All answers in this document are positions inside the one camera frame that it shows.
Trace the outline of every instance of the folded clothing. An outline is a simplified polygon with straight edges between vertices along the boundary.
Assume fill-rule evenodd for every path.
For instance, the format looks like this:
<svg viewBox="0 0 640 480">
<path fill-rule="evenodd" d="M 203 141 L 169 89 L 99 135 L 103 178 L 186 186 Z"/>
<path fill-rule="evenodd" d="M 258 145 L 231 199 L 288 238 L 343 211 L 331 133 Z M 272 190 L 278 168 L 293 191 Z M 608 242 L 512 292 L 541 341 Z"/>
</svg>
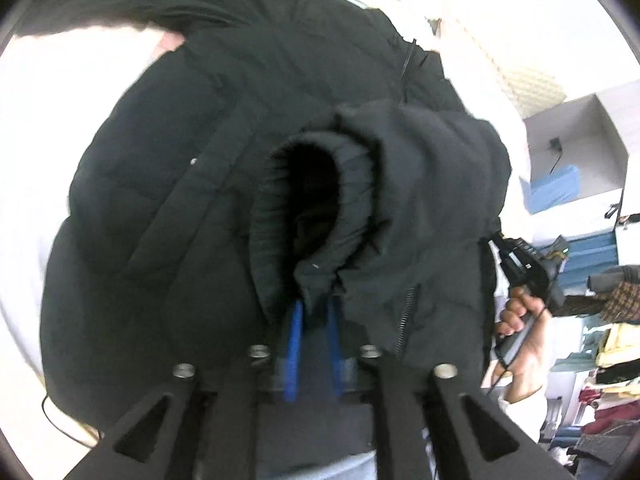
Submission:
<svg viewBox="0 0 640 480">
<path fill-rule="evenodd" d="M 604 308 L 606 301 L 593 296 L 567 295 L 564 304 L 554 312 L 554 317 L 594 316 Z"/>
<path fill-rule="evenodd" d="M 606 394 L 619 394 L 620 396 L 640 397 L 640 378 L 625 384 L 614 384 L 603 388 Z"/>
<path fill-rule="evenodd" d="M 614 465 L 630 440 L 629 436 L 584 434 L 576 444 L 575 450 L 579 456 L 591 456 Z"/>
<path fill-rule="evenodd" d="M 640 428 L 640 419 L 614 420 L 604 434 L 607 436 L 634 436 Z"/>
<path fill-rule="evenodd" d="M 607 410 L 596 410 L 596 420 L 582 427 L 583 434 L 598 434 L 609 428 L 614 420 L 636 420 L 640 418 L 640 400 L 615 406 Z"/>
<path fill-rule="evenodd" d="M 600 313 L 603 321 L 619 323 L 640 320 L 640 285 L 619 282 Z"/>
<path fill-rule="evenodd" d="M 610 292 L 621 282 L 640 283 L 640 266 L 615 266 L 592 274 L 587 280 L 587 286 L 593 292 Z"/>
<path fill-rule="evenodd" d="M 603 368 L 596 375 L 598 384 L 614 384 L 631 381 L 640 376 L 640 359 Z"/>
<path fill-rule="evenodd" d="M 580 392 L 580 394 L 578 394 L 578 400 L 580 402 L 590 403 L 592 400 L 599 399 L 601 395 L 602 392 L 592 390 L 591 388 L 585 388 Z"/>
<path fill-rule="evenodd" d="M 601 393 L 599 399 L 593 399 L 590 404 L 595 410 L 608 410 L 616 406 L 629 404 L 637 400 L 635 397 L 623 397 L 620 394 Z"/>
<path fill-rule="evenodd" d="M 640 359 L 640 326 L 614 323 L 607 341 L 596 357 L 596 364 L 606 368 Z"/>
<path fill-rule="evenodd" d="M 640 384 L 640 377 L 636 377 L 635 379 L 631 379 L 630 381 L 620 381 L 619 383 L 610 383 L 610 384 L 599 384 L 597 382 L 596 377 L 589 377 L 584 381 L 584 385 L 588 388 L 592 388 L 593 390 L 601 390 L 607 393 L 616 393 L 618 390 L 614 390 L 614 388 L 622 388 L 620 392 L 625 392 L 625 388 L 630 388 L 632 386 L 636 386 Z"/>
</svg>

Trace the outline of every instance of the black wire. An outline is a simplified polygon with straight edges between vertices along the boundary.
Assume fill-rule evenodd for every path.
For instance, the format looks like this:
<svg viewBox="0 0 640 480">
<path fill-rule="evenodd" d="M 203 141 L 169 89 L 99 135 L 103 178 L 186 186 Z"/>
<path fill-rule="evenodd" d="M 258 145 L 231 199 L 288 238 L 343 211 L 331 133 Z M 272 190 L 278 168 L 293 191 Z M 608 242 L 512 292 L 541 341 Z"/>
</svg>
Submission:
<svg viewBox="0 0 640 480">
<path fill-rule="evenodd" d="M 542 316 L 546 311 L 548 310 L 548 308 L 545 307 L 540 311 L 540 314 L 538 314 L 536 316 L 536 320 L 534 322 L 537 323 L 538 320 L 540 319 L 540 316 Z M 520 345 L 520 348 L 518 348 L 518 351 L 516 352 L 516 355 L 513 356 L 513 359 L 511 360 L 511 362 L 509 363 L 509 365 L 503 370 L 503 372 L 500 374 L 500 377 L 498 377 L 498 380 L 495 381 L 494 384 L 492 384 L 492 386 L 489 388 L 489 391 L 486 393 L 487 395 L 491 395 L 492 391 L 495 390 L 495 387 L 498 385 L 498 383 L 504 378 L 504 376 L 507 374 L 507 372 L 509 371 L 509 368 L 511 367 L 512 364 L 514 364 L 514 362 L 516 362 L 516 360 L 518 359 L 518 356 L 520 355 L 520 351 L 522 350 L 522 347 L 525 345 L 525 343 L 527 342 L 527 339 L 531 336 L 531 334 L 533 333 L 533 331 L 535 330 L 535 326 L 531 327 L 531 330 L 529 330 L 529 332 L 527 333 L 526 336 L 524 336 L 524 341 L 522 342 L 522 344 Z"/>
<path fill-rule="evenodd" d="M 77 444 L 80 444 L 80 446 L 84 446 L 87 449 L 93 449 L 93 446 L 89 446 L 89 444 L 83 442 L 82 440 L 77 439 L 74 436 L 69 435 L 66 431 L 62 431 L 59 427 L 57 427 L 53 421 L 49 418 L 49 415 L 47 415 L 47 412 L 44 410 L 44 403 L 47 402 L 47 399 L 49 399 L 49 394 L 44 396 L 44 399 L 42 399 L 42 403 L 40 405 L 40 409 L 42 410 L 43 415 L 47 418 L 47 420 L 49 421 L 49 424 L 52 425 L 54 428 L 56 428 L 60 433 L 62 433 L 64 436 L 66 436 L 67 438 L 70 438 L 71 440 L 73 440 L 74 442 L 76 442 Z"/>
<path fill-rule="evenodd" d="M 558 162 L 560 162 L 561 158 L 562 158 L 562 151 L 560 151 L 560 156 L 558 157 L 558 160 L 556 160 L 556 163 L 554 164 L 554 166 L 551 168 L 551 171 L 549 171 L 549 174 L 552 174 L 554 172 L 554 169 L 558 165 Z"/>
</svg>

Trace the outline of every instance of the stack of clothes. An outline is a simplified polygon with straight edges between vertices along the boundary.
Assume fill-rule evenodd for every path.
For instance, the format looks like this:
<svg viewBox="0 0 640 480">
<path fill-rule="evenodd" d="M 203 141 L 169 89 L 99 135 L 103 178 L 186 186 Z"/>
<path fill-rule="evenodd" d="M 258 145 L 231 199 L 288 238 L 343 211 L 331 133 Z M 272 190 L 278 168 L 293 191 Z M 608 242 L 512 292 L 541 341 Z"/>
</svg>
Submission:
<svg viewBox="0 0 640 480">
<path fill-rule="evenodd" d="M 612 358 L 621 348 L 605 350 L 603 358 Z M 578 480 L 604 480 L 640 429 L 639 376 L 640 360 L 634 360 L 600 368 L 585 382 L 578 400 L 594 408 L 595 420 L 571 428 L 576 437 L 566 450 L 574 456 Z"/>
<path fill-rule="evenodd" d="M 584 336 L 582 351 L 556 360 L 552 372 L 597 370 L 590 387 L 608 394 L 640 396 L 640 326 L 605 325 Z"/>
<path fill-rule="evenodd" d="M 598 315 L 606 323 L 640 323 L 640 266 L 615 266 L 589 276 L 595 296 L 567 296 L 556 317 Z"/>
</svg>

